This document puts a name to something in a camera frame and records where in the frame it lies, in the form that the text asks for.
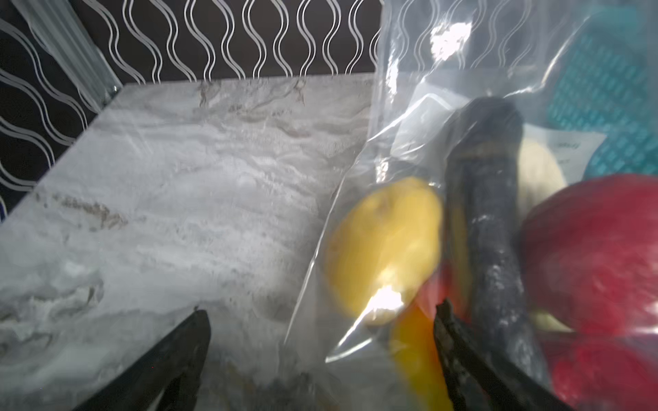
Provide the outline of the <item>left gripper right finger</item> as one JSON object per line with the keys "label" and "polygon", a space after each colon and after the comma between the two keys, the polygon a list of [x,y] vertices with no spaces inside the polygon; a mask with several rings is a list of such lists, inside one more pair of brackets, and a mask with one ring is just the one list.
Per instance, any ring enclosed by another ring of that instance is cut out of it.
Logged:
{"label": "left gripper right finger", "polygon": [[436,306],[434,341],[455,410],[569,410],[484,342],[453,313],[445,299]]}

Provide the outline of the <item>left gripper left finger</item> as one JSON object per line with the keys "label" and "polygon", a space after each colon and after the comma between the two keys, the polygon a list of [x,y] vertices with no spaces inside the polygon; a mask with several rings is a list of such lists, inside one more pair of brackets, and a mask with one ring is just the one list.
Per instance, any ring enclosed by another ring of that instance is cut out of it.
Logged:
{"label": "left gripper left finger", "polygon": [[109,385],[77,410],[193,410],[212,329],[205,310],[195,310]]}

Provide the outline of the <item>red orange tomato toy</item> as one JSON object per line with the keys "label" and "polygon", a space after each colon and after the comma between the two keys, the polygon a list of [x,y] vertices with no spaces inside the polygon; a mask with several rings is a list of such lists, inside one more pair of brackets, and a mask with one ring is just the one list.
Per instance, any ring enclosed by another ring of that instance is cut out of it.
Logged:
{"label": "red orange tomato toy", "polygon": [[453,410],[435,347],[433,327],[433,321],[418,305],[409,305],[392,325],[390,352],[422,410]]}

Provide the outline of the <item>red pepper toy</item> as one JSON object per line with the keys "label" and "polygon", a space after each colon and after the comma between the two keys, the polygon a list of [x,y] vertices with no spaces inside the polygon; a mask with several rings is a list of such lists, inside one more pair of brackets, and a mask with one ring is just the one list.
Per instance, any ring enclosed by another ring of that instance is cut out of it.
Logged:
{"label": "red pepper toy", "polygon": [[459,285],[453,275],[452,264],[442,263],[435,273],[416,293],[415,303],[430,320],[436,315],[436,307],[449,300],[452,311],[459,318],[464,318],[464,303],[461,301]]}

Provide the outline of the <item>yellow potato toy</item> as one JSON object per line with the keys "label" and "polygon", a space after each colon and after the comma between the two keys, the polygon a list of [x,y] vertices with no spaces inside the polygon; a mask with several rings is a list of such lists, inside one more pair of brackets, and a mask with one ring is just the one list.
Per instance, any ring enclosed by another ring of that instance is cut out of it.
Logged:
{"label": "yellow potato toy", "polygon": [[353,207],[323,260],[341,310],[367,325],[393,320],[440,263],[443,216],[442,199],[418,177],[379,188]]}

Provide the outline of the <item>dark red apple toy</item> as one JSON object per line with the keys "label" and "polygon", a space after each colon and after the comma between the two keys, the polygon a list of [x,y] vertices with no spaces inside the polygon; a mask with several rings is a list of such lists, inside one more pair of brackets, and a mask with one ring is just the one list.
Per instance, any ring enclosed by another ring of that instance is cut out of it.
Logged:
{"label": "dark red apple toy", "polygon": [[520,231],[534,308],[583,334],[657,330],[657,179],[598,177],[533,208]]}

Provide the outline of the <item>clear zip top bag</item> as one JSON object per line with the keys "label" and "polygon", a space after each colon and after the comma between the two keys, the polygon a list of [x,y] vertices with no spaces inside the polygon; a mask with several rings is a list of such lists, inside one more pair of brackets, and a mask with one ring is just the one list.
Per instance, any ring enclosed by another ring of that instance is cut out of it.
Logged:
{"label": "clear zip top bag", "polygon": [[385,1],[286,335],[327,410],[657,407],[657,4]]}

